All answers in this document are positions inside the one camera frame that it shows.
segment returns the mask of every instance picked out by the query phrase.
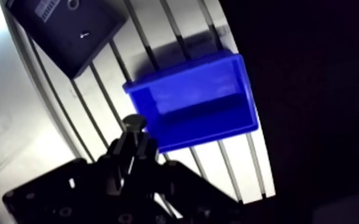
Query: blue bin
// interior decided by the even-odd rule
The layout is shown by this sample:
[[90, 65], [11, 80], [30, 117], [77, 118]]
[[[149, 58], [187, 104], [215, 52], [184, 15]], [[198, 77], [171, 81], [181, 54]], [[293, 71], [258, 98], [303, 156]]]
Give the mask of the blue bin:
[[243, 58], [222, 51], [146, 75], [124, 90], [165, 153], [258, 128]]

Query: black box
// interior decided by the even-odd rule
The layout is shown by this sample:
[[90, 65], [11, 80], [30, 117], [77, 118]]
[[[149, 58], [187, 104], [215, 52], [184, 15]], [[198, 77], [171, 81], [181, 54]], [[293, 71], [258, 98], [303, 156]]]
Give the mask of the black box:
[[6, 7], [70, 79], [83, 73], [124, 22], [102, 0], [8, 0]]

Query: screw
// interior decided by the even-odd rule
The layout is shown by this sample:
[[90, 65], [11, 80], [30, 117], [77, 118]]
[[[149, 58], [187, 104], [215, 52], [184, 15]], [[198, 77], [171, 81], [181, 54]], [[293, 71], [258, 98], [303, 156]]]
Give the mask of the screw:
[[157, 224], [166, 224], [166, 217], [164, 217], [164, 216], [156, 216], [156, 223]]
[[118, 222], [121, 224], [131, 224], [134, 218], [129, 213], [121, 214], [120, 217], [118, 217]]
[[138, 134], [146, 127], [146, 119], [139, 114], [132, 114], [124, 118], [123, 123], [128, 132], [134, 133], [135, 146], [139, 145]]
[[72, 214], [72, 209], [70, 207], [63, 207], [62, 209], [60, 209], [60, 211], [58, 212], [58, 214], [61, 217], [70, 217]]

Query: small hole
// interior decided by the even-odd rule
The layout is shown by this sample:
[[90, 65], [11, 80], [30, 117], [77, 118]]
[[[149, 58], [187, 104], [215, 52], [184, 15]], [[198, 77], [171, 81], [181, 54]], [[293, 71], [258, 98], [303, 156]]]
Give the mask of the small hole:
[[34, 198], [35, 198], [35, 193], [29, 193], [26, 195], [26, 199], [28, 199], [28, 200], [32, 200]]
[[70, 187], [71, 189], [74, 189], [75, 188], [75, 181], [73, 178], [69, 179], [68, 182], [70, 183]]
[[68, 0], [68, 9], [76, 10], [79, 7], [79, 0]]

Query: barcode label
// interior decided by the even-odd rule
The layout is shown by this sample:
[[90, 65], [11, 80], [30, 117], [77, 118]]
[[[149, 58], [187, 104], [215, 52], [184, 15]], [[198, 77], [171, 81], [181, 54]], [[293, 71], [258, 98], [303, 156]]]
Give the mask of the barcode label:
[[35, 9], [35, 13], [39, 16], [39, 18], [42, 19], [44, 23], [46, 23], [57, 7], [58, 3], [60, 3], [60, 0], [41, 0]]

